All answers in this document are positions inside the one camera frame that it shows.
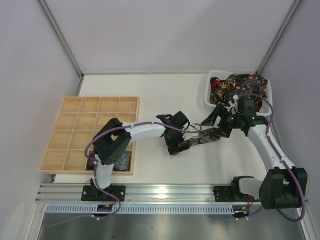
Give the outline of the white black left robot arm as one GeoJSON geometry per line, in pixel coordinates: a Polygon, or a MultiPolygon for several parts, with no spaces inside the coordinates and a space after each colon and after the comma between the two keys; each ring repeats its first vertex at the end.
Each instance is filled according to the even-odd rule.
{"type": "Polygon", "coordinates": [[[112,118],[85,149],[85,156],[94,164],[91,185],[97,190],[105,190],[111,185],[115,163],[133,142],[163,137],[168,153],[173,156],[188,149],[183,146],[184,133],[199,132],[188,130],[189,126],[190,121],[181,111],[174,115],[160,114],[147,121],[121,122],[112,118]]]}

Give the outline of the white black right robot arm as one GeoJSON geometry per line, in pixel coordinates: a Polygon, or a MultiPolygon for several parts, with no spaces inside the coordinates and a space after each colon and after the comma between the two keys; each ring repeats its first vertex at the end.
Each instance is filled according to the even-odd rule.
{"type": "Polygon", "coordinates": [[[266,210],[304,208],[308,174],[285,156],[267,129],[267,119],[257,115],[253,104],[240,103],[235,113],[218,104],[201,125],[213,126],[217,118],[220,120],[214,136],[228,138],[232,130],[241,130],[255,146],[266,169],[263,180],[251,176],[234,177],[232,183],[237,192],[257,198],[266,210]]]}

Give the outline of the orange grey patterned tie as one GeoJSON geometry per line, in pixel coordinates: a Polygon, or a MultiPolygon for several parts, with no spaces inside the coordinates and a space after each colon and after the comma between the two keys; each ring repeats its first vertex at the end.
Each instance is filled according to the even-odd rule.
{"type": "Polygon", "coordinates": [[[211,128],[202,130],[197,134],[197,136],[191,137],[191,139],[194,139],[194,141],[195,141],[195,145],[193,145],[193,146],[207,144],[207,143],[211,143],[211,142],[215,142],[215,141],[220,140],[221,139],[220,137],[215,137],[213,135],[214,129],[216,129],[216,128],[211,127],[211,128]]]}

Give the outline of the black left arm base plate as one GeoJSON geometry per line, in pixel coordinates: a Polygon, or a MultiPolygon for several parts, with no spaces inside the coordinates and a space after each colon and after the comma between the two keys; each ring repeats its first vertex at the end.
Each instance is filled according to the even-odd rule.
{"type": "MultiPolygon", "coordinates": [[[[117,197],[120,202],[125,200],[126,187],[124,185],[111,185],[104,191],[117,197]]],[[[94,185],[85,185],[82,189],[81,200],[84,202],[112,202],[115,201],[112,196],[98,190],[94,185]]]]}

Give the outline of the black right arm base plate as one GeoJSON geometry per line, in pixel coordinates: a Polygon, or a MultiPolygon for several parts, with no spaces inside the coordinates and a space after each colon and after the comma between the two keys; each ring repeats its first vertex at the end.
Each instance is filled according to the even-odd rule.
{"type": "Polygon", "coordinates": [[[247,194],[237,193],[232,190],[230,185],[215,185],[212,189],[214,199],[216,202],[259,202],[259,200],[253,196],[248,197],[247,194]]]}

